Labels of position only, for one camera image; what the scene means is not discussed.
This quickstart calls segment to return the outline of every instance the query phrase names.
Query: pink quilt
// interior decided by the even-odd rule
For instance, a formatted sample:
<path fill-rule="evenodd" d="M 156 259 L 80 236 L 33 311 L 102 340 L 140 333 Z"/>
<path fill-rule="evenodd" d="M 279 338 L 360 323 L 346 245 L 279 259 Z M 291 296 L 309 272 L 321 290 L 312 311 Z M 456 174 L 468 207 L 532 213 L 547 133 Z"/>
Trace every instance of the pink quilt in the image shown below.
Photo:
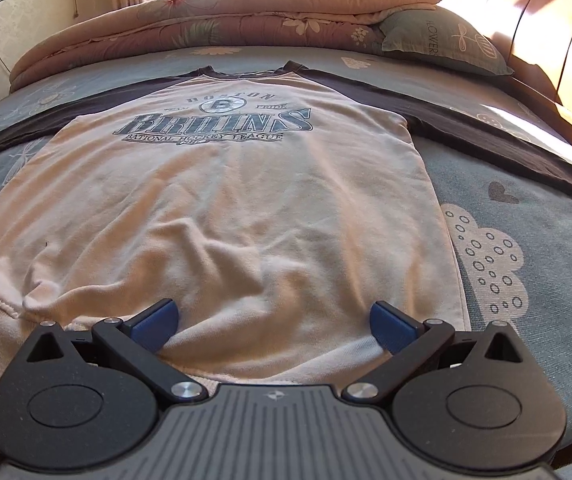
<path fill-rule="evenodd" d="M 30 49 L 10 74 L 10 92 L 108 59 L 192 46 L 315 46 L 376 54 L 372 27 L 440 0 L 152 0 L 73 25 Z"/>

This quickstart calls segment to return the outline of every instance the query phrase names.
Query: blue gripper pad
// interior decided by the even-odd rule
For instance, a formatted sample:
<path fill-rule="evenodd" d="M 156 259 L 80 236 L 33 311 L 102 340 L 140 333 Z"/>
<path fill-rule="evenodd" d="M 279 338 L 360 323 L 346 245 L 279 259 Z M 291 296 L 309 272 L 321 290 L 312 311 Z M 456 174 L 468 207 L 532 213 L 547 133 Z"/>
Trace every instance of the blue gripper pad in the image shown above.
<path fill-rule="evenodd" d="M 391 354 L 402 351 L 424 332 L 422 323 L 386 301 L 378 301 L 370 307 L 370 333 Z"/>
<path fill-rule="evenodd" d="M 179 309 L 173 300 L 161 300 L 124 323 L 124 332 L 152 353 L 159 352 L 177 333 Z"/>

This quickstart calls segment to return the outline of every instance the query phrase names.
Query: gray bed sheet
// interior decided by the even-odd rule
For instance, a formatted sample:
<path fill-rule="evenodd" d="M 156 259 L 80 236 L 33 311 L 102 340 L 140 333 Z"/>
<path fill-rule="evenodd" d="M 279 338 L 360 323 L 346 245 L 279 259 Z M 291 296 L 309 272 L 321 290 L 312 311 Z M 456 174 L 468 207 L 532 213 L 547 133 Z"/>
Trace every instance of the gray bed sheet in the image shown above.
<path fill-rule="evenodd" d="M 457 110 L 572 163 L 572 146 L 528 108 L 492 86 L 421 64 L 318 48 L 192 48 L 77 68 L 1 101 L 0 130 L 56 105 L 141 80 L 179 75 L 207 65 L 224 73 L 259 72 L 279 68 L 288 60 Z M 39 139 L 0 153 L 0 189 L 48 140 Z M 564 444 L 570 444 L 572 199 L 434 142 L 415 142 L 445 215 L 456 212 L 462 216 L 463 211 L 480 235 L 485 235 L 481 231 L 486 227 L 491 228 L 495 234 L 506 234 L 500 248 L 515 244 L 521 249 L 519 265 L 511 267 L 509 260 L 505 263 L 510 271 L 506 276 L 511 283 L 514 280 L 523 286 L 524 292 L 490 303 L 484 289 L 489 282 L 481 285 L 481 276 L 466 259 L 464 245 L 469 240 L 462 245 L 459 233 L 452 232 L 473 329 L 482 329 L 500 313 L 518 330 L 566 405 L 568 430 Z"/>

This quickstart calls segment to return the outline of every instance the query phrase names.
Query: silver screw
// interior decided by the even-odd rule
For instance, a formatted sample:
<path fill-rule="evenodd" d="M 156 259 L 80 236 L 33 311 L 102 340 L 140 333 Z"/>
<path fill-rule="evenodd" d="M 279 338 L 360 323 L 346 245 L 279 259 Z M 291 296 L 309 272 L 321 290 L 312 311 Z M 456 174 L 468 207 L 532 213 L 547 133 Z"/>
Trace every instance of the silver screw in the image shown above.
<path fill-rule="evenodd" d="M 201 384 L 184 381 L 182 383 L 173 384 L 170 391 L 175 397 L 179 397 L 179 399 L 194 399 L 201 395 L 203 388 Z"/>
<path fill-rule="evenodd" d="M 346 392 L 355 399 L 372 399 L 379 394 L 377 386 L 370 383 L 352 383 Z"/>

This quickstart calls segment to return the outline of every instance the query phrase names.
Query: pillow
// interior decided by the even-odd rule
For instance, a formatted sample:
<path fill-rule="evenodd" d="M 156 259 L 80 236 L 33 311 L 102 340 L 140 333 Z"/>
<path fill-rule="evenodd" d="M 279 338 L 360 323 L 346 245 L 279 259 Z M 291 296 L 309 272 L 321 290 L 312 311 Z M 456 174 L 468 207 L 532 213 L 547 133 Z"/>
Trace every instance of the pillow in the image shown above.
<path fill-rule="evenodd" d="M 410 9 L 390 15 L 379 24 L 386 38 L 384 55 L 416 59 L 461 72 L 511 75 L 494 45 L 458 14 L 443 7 Z"/>

